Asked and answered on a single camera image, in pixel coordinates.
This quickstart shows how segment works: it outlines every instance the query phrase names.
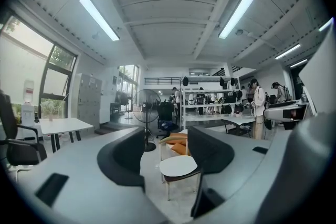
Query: pants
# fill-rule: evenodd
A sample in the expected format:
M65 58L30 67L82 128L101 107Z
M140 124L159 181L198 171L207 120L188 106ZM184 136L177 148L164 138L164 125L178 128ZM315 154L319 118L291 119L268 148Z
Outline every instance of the pants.
M177 116L180 117L180 107L181 103L176 103L177 104Z
M264 116L256 117L256 121L253 124L253 137L254 139L261 140L263 137L264 129Z

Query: standing fan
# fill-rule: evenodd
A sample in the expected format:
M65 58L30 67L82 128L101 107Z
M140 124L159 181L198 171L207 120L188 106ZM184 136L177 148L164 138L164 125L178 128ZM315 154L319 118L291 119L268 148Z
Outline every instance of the standing fan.
M148 124L158 118L157 108L160 104L159 95L149 89L141 90L133 97L133 114L138 121L146 124L145 151L153 151L156 148L154 143L148 142L148 137L151 135Z

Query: shelf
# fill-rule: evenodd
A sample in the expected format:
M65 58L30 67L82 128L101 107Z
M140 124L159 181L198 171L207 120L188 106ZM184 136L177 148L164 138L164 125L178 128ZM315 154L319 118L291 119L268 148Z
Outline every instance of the shelf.
M223 104L189 104L189 105L182 105L181 107L185 107L186 109L192 109L192 108L199 108L199 107L215 107L215 106L222 106L222 105L232 105L232 104L241 104L240 102L236 103L223 103Z
M194 115L194 116L185 116L185 121L216 121L224 119L224 114L219 115Z
M189 83L190 82L218 82L220 78L224 79L225 82L231 81L232 77L220 77L220 76L187 76Z
M239 89L232 90L184 90L184 93L222 93L222 92L234 92L239 91Z

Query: fluorescent ceiling light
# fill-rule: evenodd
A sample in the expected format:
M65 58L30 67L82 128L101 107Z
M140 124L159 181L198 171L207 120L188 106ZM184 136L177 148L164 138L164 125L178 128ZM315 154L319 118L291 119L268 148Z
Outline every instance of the fluorescent ceiling light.
M225 39L228 34L232 31L232 29L236 26L236 24L239 22L239 20L244 15L245 11L248 9L248 7L251 5L253 0L241 0L238 7L232 14L230 20L224 27L223 31L220 33L219 37L222 39Z
M83 7L88 11L88 13L92 16L93 19L99 24L101 29L104 30L104 32L113 40L119 40L119 37L115 34L115 32L112 30L112 28L109 26L109 24L105 21L105 19L101 16L99 11L96 9L94 4L91 2L91 0L80 0L79 1Z
M305 59L305 60L303 60L303 61L301 61L301 62L296 63L295 65L290 66L290 68L295 67L295 66L298 66L298 65L302 64L303 62L307 62L307 61L308 61L308 60Z
M324 25L322 25L320 28L319 28L319 32L325 30L332 22L334 21L334 18L331 17L331 19L329 21L327 21Z
M296 49L299 48L299 47L300 47L300 44L297 44L296 46L292 47L291 49L285 51L283 54L280 54L279 56L277 56L275 59L278 60L278 59L282 58L283 56L287 55L288 53L290 53L290 52L296 50Z

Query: ceiling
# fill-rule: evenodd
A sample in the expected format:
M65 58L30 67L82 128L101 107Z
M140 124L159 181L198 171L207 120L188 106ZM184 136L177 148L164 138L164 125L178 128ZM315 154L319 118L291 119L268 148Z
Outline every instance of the ceiling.
M111 41L79 0L34 0L77 38L77 46L115 66L216 68L228 61L259 69L300 43L279 60L287 66L317 50L325 35L318 27L330 19L322 0L254 0L228 37L220 39L239 0L92 1L120 40ZM237 36L238 29L245 34Z

